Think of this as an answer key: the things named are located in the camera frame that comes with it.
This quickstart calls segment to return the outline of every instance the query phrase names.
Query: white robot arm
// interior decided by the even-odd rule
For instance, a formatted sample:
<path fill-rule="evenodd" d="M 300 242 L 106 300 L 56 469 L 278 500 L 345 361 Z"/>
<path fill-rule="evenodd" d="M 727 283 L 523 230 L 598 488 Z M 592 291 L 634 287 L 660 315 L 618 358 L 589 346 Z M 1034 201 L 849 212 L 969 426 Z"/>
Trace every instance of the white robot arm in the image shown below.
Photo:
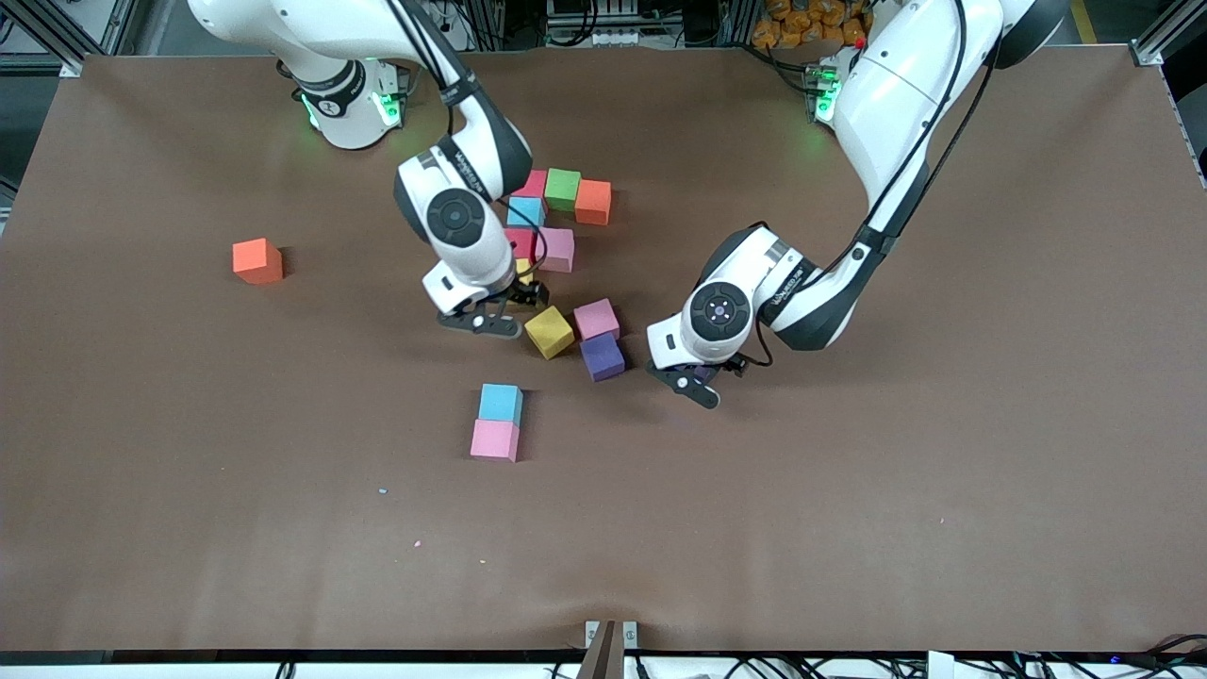
<path fill-rule="evenodd" d="M 868 46 L 824 62 L 827 84 L 816 100 L 817 119 L 834 128 L 868 194 L 870 210 L 851 244 L 822 268 L 765 223 L 734 233 L 705 263 L 683 309 L 646 329 L 647 373 L 712 409 L 719 396 L 709 384 L 719 373 L 770 365 L 739 353 L 752 328 L 762 339 L 757 323 L 795 351 L 834 343 L 925 193 L 926 146 L 938 121 L 987 58 L 1022 60 L 1055 33 L 1067 7 L 1067 0 L 877 4 Z"/>
<path fill-rule="evenodd" d="M 524 185 L 532 153 L 416 0 L 189 0 L 189 7 L 218 37 L 276 54 L 337 146 L 365 146 L 389 130 L 369 77 L 380 84 L 389 80 L 381 74 L 395 66 L 378 59 L 404 58 L 427 68 L 442 101 L 456 106 L 466 124 L 456 134 L 450 128 L 395 175 L 398 209 L 441 257 L 424 276 L 424 288 L 447 327 L 520 335 L 521 326 L 502 312 L 507 302 L 543 305 L 548 291 L 519 280 L 511 244 L 489 205 Z M 491 312 L 490 304 L 497 310 Z"/>

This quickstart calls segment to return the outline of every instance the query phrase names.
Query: green led light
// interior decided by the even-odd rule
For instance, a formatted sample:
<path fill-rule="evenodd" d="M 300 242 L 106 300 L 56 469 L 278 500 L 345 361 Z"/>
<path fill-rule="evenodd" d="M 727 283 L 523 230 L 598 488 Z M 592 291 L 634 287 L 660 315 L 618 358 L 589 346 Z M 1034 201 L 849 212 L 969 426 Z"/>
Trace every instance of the green led light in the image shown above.
<path fill-rule="evenodd" d="M 834 100 L 838 99 L 840 89 L 842 89 L 842 83 L 835 81 L 829 92 L 817 98 L 817 119 L 829 122 L 834 117 Z"/>
<path fill-rule="evenodd" d="M 377 92 L 373 93 L 373 104 L 378 107 L 378 113 L 381 115 L 381 122 L 386 127 L 393 127 L 398 124 L 398 105 L 393 103 L 393 96 L 386 94 L 381 95 Z"/>
<path fill-rule="evenodd" d="M 314 106 L 310 105 L 310 100 L 302 95 L 302 104 L 305 105 L 305 112 L 310 115 L 310 127 L 319 129 L 319 118 L 315 117 Z"/>

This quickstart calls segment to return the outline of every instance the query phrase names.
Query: black circular joint cap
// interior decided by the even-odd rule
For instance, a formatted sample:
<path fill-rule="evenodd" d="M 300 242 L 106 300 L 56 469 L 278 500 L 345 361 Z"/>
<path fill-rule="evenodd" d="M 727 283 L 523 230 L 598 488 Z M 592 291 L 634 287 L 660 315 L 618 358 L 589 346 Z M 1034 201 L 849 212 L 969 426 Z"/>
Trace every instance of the black circular joint cap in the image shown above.
<path fill-rule="evenodd" d="M 692 295 L 692 329 L 707 343 L 737 336 L 750 317 L 750 299 L 731 282 L 710 282 Z"/>
<path fill-rule="evenodd" d="M 482 238 L 485 216 L 482 200 L 465 188 L 445 188 L 427 204 L 432 236 L 456 247 L 468 247 Z"/>

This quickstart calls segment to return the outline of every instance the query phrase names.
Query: foam cube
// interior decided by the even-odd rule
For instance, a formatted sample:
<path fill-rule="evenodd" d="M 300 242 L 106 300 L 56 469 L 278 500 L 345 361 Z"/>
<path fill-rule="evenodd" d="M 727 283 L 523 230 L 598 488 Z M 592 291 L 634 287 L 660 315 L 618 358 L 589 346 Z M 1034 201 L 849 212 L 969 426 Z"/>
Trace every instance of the foam cube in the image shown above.
<path fill-rule="evenodd" d="M 520 257 L 520 258 L 515 259 L 515 273 L 519 275 L 520 282 L 525 282 L 527 285 L 532 283 L 532 271 L 531 271 L 531 268 L 532 268 L 532 262 L 531 261 L 525 259 L 524 257 Z"/>
<path fill-rule="evenodd" d="M 611 334 L 587 339 L 578 346 L 578 351 L 583 353 L 583 363 L 587 364 L 587 373 L 591 374 L 591 382 L 602 382 L 624 373 L 624 356 Z"/>
<path fill-rule="evenodd" d="M 544 226 L 544 199 L 512 194 L 507 199 L 507 226 Z"/>
<path fill-rule="evenodd" d="M 584 178 L 578 182 L 578 194 L 575 197 L 575 221 L 607 226 L 612 216 L 612 183 Z"/>
<path fill-rule="evenodd" d="M 575 344 L 575 330 L 561 316 L 558 306 L 549 306 L 524 323 L 532 344 L 546 361 L 556 357 Z"/>
<path fill-rule="evenodd" d="M 575 211 L 575 197 L 578 195 L 578 182 L 583 175 L 577 171 L 549 169 L 544 182 L 544 201 L 550 210 L 559 212 Z"/>
<path fill-rule="evenodd" d="M 543 204 L 544 183 L 548 176 L 549 172 L 546 170 L 530 171 L 527 182 L 525 182 L 519 191 L 512 191 L 512 195 L 519 195 L 520 198 L 540 198 Z"/>
<path fill-rule="evenodd" d="M 575 268 L 575 232 L 568 228 L 542 228 L 544 245 L 548 245 L 548 253 L 541 262 L 543 270 L 555 270 L 558 273 L 570 273 Z M 541 239 L 536 239 L 536 261 L 541 261 L 541 254 L 546 252 Z"/>
<path fill-rule="evenodd" d="M 520 447 L 520 428 L 514 422 L 479 420 L 473 423 L 473 443 L 470 456 L 476 458 L 508 460 L 515 462 Z"/>
<path fill-rule="evenodd" d="M 524 408 L 524 392 L 514 385 L 483 385 L 482 400 L 478 402 L 478 420 L 512 422 L 520 426 L 520 410 Z"/>
<path fill-rule="evenodd" d="M 252 285 L 275 282 L 285 276 L 281 251 L 273 247 L 267 238 L 235 242 L 231 251 L 235 275 Z"/>
<path fill-rule="evenodd" d="M 620 322 L 616 320 L 616 311 L 607 297 L 575 309 L 575 324 L 578 326 L 578 336 L 582 339 L 605 333 L 613 339 L 620 338 Z"/>
<path fill-rule="evenodd" d="M 517 259 L 531 259 L 536 252 L 536 232 L 531 228 L 505 228 L 503 234 L 512 244 L 512 256 Z"/>

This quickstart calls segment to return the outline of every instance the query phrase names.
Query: blue cube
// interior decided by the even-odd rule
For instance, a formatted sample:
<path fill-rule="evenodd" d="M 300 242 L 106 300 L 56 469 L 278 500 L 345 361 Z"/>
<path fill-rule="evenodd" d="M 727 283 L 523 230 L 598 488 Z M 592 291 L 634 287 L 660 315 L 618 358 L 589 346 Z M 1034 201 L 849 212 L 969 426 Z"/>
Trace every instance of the blue cube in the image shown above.
<path fill-rule="evenodd" d="M 544 198 L 512 195 L 507 199 L 507 226 L 526 226 L 529 228 L 533 224 L 544 226 Z"/>
<path fill-rule="evenodd" d="M 524 408 L 524 392 L 513 385 L 483 385 L 482 403 L 478 404 L 478 420 L 495 422 L 513 422 L 520 426 L 520 410 Z"/>

